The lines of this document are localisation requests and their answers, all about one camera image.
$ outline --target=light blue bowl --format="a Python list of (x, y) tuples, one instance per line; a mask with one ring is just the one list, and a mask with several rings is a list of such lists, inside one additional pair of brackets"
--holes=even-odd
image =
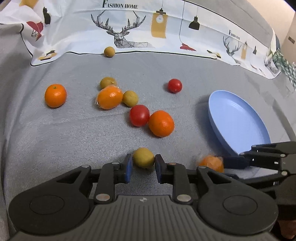
[(270, 143), (269, 133), (257, 112), (237, 95), (218, 90), (209, 98), (209, 118), (217, 138), (233, 156), (252, 145)]

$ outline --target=yellow-green fruit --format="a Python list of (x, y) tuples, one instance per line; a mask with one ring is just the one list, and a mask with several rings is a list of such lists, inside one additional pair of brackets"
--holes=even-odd
[(138, 167), (151, 168), (154, 165), (154, 154), (147, 148), (139, 148), (133, 153), (133, 162)]
[(128, 107), (134, 107), (139, 101), (139, 97), (134, 91), (126, 91), (123, 94), (122, 102), (125, 103)]
[(107, 87), (108, 85), (116, 85), (117, 86), (117, 82), (114, 78), (112, 77), (105, 77), (102, 78), (101, 82), (100, 82), (100, 88), (104, 89), (105, 87)]
[(115, 49), (113, 47), (107, 47), (104, 50), (104, 54), (107, 57), (111, 58), (111, 57), (113, 57), (115, 55)]

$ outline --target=cherry tomato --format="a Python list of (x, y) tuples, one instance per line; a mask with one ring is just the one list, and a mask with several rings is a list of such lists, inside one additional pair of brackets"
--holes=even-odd
[(177, 79), (171, 79), (168, 82), (168, 90), (172, 93), (178, 93), (182, 90), (182, 83), (180, 80)]
[(130, 110), (130, 120), (134, 126), (140, 127), (147, 124), (150, 117), (148, 108), (142, 104), (135, 105)]

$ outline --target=gray tablecloth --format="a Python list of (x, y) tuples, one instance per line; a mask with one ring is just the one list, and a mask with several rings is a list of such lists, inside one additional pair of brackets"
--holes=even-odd
[[(7, 209), (14, 196), (77, 166), (100, 168), (122, 161), (139, 147), (188, 169), (194, 169), (203, 155), (225, 154), (207, 115), (208, 97), (215, 90), (245, 99), (265, 122), (272, 142), (296, 140), (296, 97), (283, 74), (268, 80), (219, 60), (160, 53), (122, 53), (113, 58), (67, 53), (50, 64), (31, 67), (20, 28), (0, 27), (0, 240), (9, 237)], [(123, 91), (137, 92), (139, 104), (151, 113), (169, 112), (174, 132), (157, 138), (147, 128), (131, 126), (130, 109), (123, 105), (99, 110), (94, 100), (105, 76), (114, 77)], [(180, 93), (166, 91), (171, 78), (182, 81)], [(68, 93), (66, 103), (57, 109), (44, 103), (44, 92), (53, 83), (64, 85)], [(237, 173), (248, 178), (270, 171), (250, 168)], [(171, 192), (171, 186), (157, 183), (154, 171), (138, 168), (129, 184), (116, 187), (117, 194)]]

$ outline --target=white printed fabric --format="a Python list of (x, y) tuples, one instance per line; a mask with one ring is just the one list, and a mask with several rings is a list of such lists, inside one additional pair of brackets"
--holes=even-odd
[(32, 66), (66, 52), (102, 54), (161, 52), (211, 58), (239, 65), (268, 79), (279, 74), (272, 62), (273, 34), (265, 46), (237, 24), (182, 0), (12, 0), (0, 23), (22, 23)]

